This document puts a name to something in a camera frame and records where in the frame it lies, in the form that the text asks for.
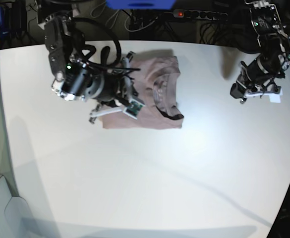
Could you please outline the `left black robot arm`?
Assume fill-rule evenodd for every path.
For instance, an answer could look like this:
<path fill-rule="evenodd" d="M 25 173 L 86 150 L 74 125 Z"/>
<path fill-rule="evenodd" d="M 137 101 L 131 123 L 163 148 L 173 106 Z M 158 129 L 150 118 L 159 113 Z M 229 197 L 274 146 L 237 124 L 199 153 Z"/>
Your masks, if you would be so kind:
<path fill-rule="evenodd" d="M 252 27 L 257 34 L 260 54 L 250 63 L 241 61 L 241 72 L 230 95 L 244 104 L 247 99 L 270 97 L 279 103 L 282 87 L 275 79 L 285 78 L 290 67 L 290 36 L 284 31 L 277 6 L 269 0 L 246 0 Z"/>

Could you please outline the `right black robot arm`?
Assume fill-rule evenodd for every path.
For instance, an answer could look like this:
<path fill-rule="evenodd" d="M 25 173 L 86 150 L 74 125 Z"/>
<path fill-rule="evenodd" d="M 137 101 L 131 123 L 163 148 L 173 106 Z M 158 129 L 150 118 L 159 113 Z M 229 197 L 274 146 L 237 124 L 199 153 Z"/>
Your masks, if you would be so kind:
<path fill-rule="evenodd" d="M 116 58 L 112 63 L 107 62 L 109 46 L 102 48 L 100 63 L 90 60 L 97 49 L 86 43 L 83 32 L 76 28 L 77 22 L 97 26 L 108 34 L 116 48 Z M 122 56 L 121 45 L 112 30 L 92 19 L 73 18 L 69 11 L 48 15 L 43 26 L 51 72 L 55 77 L 52 91 L 57 96 L 66 101 L 96 100 L 97 105 L 90 112 L 90 123 L 115 113 L 137 118 L 145 104 L 138 98 L 129 75 L 139 69 L 130 66 L 133 52 Z"/>

